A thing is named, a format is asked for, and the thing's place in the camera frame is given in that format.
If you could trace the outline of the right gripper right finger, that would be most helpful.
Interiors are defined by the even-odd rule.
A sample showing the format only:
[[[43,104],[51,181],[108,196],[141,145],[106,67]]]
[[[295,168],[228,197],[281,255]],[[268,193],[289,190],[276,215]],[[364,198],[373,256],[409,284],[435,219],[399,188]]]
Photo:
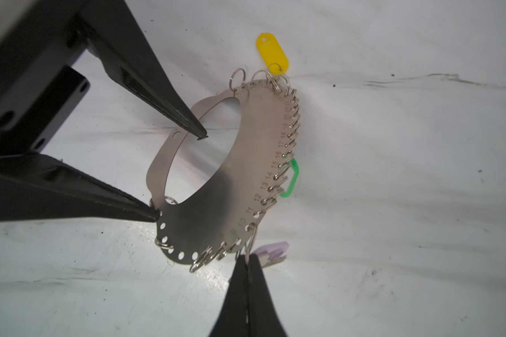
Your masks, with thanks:
[[[257,255],[249,255],[247,264],[248,336],[287,337],[277,313]]]

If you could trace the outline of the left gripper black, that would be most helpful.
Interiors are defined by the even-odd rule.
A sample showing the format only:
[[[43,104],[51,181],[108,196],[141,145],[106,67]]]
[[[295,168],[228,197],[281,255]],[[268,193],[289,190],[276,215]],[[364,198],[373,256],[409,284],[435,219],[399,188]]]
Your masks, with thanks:
[[[207,137],[125,1],[30,1],[0,37],[0,221],[160,217],[53,157],[18,155],[40,152],[88,91],[89,81],[73,70],[87,47],[84,35],[113,81],[187,132]]]

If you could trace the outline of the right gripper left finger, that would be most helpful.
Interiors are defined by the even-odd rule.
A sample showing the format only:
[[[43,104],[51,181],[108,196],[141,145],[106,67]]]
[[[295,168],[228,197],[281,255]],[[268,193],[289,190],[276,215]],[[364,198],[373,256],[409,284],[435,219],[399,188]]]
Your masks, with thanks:
[[[248,334],[247,266],[240,256],[235,264],[226,297],[210,337],[238,337]]]

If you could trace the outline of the metal key organizer plate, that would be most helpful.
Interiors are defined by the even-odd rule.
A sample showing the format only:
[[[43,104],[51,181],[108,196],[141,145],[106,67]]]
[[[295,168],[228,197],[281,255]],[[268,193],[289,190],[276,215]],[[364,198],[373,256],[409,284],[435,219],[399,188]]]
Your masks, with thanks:
[[[187,135],[182,128],[173,130],[146,176],[152,205],[160,213],[155,243],[191,272],[246,246],[288,186],[295,156],[300,105],[285,76],[260,70],[250,81],[197,102],[192,112],[202,118],[229,99],[240,103],[240,127],[229,154],[205,185],[181,203],[167,200],[170,168]]]

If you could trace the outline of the purple key tag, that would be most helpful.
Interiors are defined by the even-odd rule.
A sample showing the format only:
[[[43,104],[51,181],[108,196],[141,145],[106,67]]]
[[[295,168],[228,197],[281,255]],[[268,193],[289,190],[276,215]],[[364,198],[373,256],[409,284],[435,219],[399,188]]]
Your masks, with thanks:
[[[288,242],[277,242],[260,246],[253,251],[259,259],[262,268],[282,263],[286,258],[287,251],[290,247]]]

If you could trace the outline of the green key tag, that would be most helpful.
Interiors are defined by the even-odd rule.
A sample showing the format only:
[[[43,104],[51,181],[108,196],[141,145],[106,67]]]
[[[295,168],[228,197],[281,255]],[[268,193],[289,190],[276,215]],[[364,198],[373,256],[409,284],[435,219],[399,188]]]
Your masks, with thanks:
[[[290,168],[292,170],[292,177],[290,179],[290,182],[286,185],[286,188],[281,192],[281,194],[279,194],[279,196],[282,198],[288,198],[292,195],[295,184],[299,178],[300,168],[296,159],[291,159]]]

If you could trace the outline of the yellow key tag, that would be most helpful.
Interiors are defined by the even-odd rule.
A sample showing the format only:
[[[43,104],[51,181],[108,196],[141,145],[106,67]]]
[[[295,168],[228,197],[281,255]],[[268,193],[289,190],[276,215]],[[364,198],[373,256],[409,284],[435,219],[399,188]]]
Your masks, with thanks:
[[[285,74],[289,61],[275,36],[261,33],[255,42],[257,50],[271,74]]]

